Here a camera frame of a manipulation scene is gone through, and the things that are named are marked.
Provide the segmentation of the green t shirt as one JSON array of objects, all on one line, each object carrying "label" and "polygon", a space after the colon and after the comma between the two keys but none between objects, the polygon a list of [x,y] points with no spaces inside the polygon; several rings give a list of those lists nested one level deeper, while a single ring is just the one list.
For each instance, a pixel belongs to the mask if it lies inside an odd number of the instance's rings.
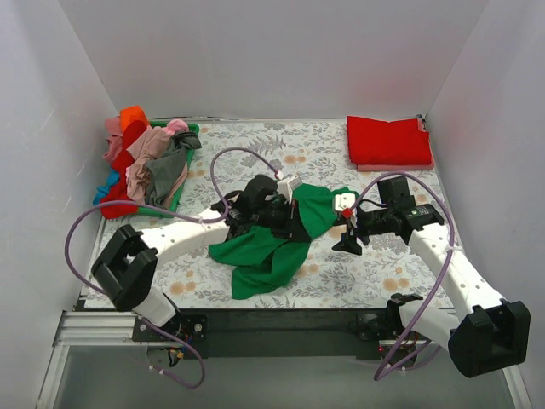
[{"label": "green t shirt", "polygon": [[[333,227],[334,195],[345,192],[351,191],[347,187],[331,191],[309,184],[294,191],[302,223],[312,240]],[[255,226],[237,238],[210,246],[209,255],[214,261],[233,267],[232,298],[244,300],[289,284],[306,261],[310,246],[277,238],[269,228]]]}]

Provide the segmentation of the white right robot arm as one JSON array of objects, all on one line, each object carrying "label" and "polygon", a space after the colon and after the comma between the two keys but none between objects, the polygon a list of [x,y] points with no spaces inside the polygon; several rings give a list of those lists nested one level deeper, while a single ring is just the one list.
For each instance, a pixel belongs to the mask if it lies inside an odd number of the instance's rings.
[{"label": "white right robot arm", "polygon": [[433,289],[443,290],[455,309],[448,314],[431,308],[434,294],[396,294],[385,308],[387,332],[397,338],[380,364],[376,379],[381,379],[421,352],[415,348],[393,362],[403,341],[416,333],[425,344],[435,343],[449,353],[456,369],[465,377],[521,364],[526,359],[531,313],[521,302],[510,302],[495,290],[456,246],[452,220],[446,210],[418,204],[410,193],[411,176],[404,172],[387,173],[377,178],[381,208],[365,211],[364,197],[353,193],[337,194],[333,210],[347,230],[334,250],[361,255],[370,237],[393,233],[419,256],[433,273]]}]

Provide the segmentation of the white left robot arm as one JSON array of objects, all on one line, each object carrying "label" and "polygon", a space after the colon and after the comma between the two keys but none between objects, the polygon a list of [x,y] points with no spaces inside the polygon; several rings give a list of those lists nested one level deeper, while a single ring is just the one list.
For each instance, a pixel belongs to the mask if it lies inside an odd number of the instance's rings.
[{"label": "white left robot arm", "polygon": [[118,312],[133,312],[147,319],[164,341],[181,330],[175,304],[152,285],[157,269],[199,248],[240,237],[254,227],[268,229],[276,238],[305,243],[294,191],[301,179],[281,181],[258,175],[244,190],[228,194],[226,204],[216,203],[201,212],[196,222],[174,222],[161,228],[134,230],[120,227],[98,256],[91,273]]}]

